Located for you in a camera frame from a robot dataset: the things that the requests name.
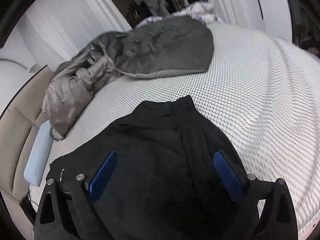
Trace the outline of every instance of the white sheet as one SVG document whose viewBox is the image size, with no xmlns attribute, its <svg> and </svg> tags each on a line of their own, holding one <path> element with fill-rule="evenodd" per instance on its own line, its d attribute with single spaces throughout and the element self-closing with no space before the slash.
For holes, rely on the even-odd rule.
<svg viewBox="0 0 320 240">
<path fill-rule="evenodd" d="M 40 200 L 50 162 L 131 113 L 141 101 L 191 95 L 197 110 L 229 137 L 248 173 L 286 180 L 302 233 L 320 211 L 320 61 L 263 33 L 223 23 L 209 27 L 215 49 L 207 73 L 153 80 L 123 76 L 107 84 L 68 137 L 54 142 L 41 186 L 30 187 L 32 200 Z"/>
</svg>

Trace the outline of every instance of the white wall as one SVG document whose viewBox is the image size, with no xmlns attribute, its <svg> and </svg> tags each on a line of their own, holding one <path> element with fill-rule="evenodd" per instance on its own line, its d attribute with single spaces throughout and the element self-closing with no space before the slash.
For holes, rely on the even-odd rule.
<svg viewBox="0 0 320 240">
<path fill-rule="evenodd" d="M 17 23 L 17 27 L 28 50 L 40 68 L 48 65 L 51 70 L 55 70 L 61 63 L 65 62 L 65 60 L 41 38 L 26 15 L 21 17 Z"/>
<path fill-rule="evenodd" d="M 209 0 L 222 20 L 231 25 L 265 31 L 258 0 Z"/>
<path fill-rule="evenodd" d="M 36 61 L 25 45 L 17 26 L 12 30 L 4 47 L 0 49 L 0 59 L 16 61 L 28 70 L 36 64 Z"/>
<path fill-rule="evenodd" d="M 36 64 L 17 27 L 13 29 L 4 47 L 0 49 L 0 114 L 34 75 L 29 69 Z"/>
<path fill-rule="evenodd" d="M 291 13 L 288 0 L 259 0 L 266 34 L 292 42 Z"/>
<path fill-rule="evenodd" d="M 0 60 L 0 114 L 33 75 L 15 62 Z"/>
</svg>

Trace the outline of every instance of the white fabric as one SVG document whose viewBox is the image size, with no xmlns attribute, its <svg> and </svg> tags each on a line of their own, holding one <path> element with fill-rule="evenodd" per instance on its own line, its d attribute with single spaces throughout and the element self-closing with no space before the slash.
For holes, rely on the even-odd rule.
<svg viewBox="0 0 320 240">
<path fill-rule="evenodd" d="M 36 0 L 25 16 L 65 61 L 103 32 L 131 30 L 111 0 Z M 48 65 L 53 71 L 58 67 Z"/>
<path fill-rule="evenodd" d="M 49 163 L 87 142 L 143 100 L 173 101 L 191 95 L 196 109 L 233 143 L 247 173 L 284 178 L 291 192 L 299 233 L 320 213 L 320 61 L 309 52 L 263 33 L 210 24 L 213 60 L 207 73 L 153 80 L 121 77 L 94 97 Z"/>
<path fill-rule="evenodd" d="M 204 25 L 213 22 L 222 22 L 220 17 L 216 15 L 215 7 L 213 4 L 208 2 L 195 2 L 179 12 L 172 13 L 168 17 L 150 16 L 137 24 L 136 28 L 139 28 L 150 22 L 159 22 L 171 17 L 180 17 L 185 15 L 191 16 L 193 19 L 202 22 Z"/>
</svg>

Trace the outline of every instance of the gray fabric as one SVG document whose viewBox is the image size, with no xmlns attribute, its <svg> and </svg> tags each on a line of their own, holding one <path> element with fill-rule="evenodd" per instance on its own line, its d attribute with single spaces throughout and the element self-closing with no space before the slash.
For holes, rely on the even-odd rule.
<svg viewBox="0 0 320 240">
<path fill-rule="evenodd" d="M 205 72 L 212 54 L 211 31 L 190 16 L 101 34 L 61 64 L 49 84 L 42 110 L 51 136 L 64 139 L 93 95 L 122 74 L 150 79 Z"/>
<path fill-rule="evenodd" d="M 123 42 L 128 59 L 116 68 L 136 78 L 205 72 L 213 53 L 211 32 L 190 16 L 142 26 Z"/>
</svg>

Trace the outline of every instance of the black cloth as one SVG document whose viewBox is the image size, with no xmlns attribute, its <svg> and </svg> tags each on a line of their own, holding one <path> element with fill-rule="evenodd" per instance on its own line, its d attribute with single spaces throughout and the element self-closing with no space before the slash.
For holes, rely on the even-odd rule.
<svg viewBox="0 0 320 240">
<path fill-rule="evenodd" d="M 130 4 L 129 12 L 126 14 L 125 18 L 132 28 L 134 28 L 139 22 L 152 16 L 148 5 L 144 1 L 140 5 L 135 2 Z"/>
<path fill-rule="evenodd" d="M 28 191 L 28 194 L 20 201 L 19 206 L 21 207 L 31 224 L 35 226 L 37 212 L 34 210 L 31 204 L 30 191 Z"/>
<path fill-rule="evenodd" d="M 238 209 L 212 158 L 224 150 L 241 169 L 225 134 L 186 96 L 144 101 L 129 115 L 50 165 L 47 180 L 94 176 L 111 151 L 118 164 L 94 208 L 115 240 L 219 239 Z"/>
</svg>

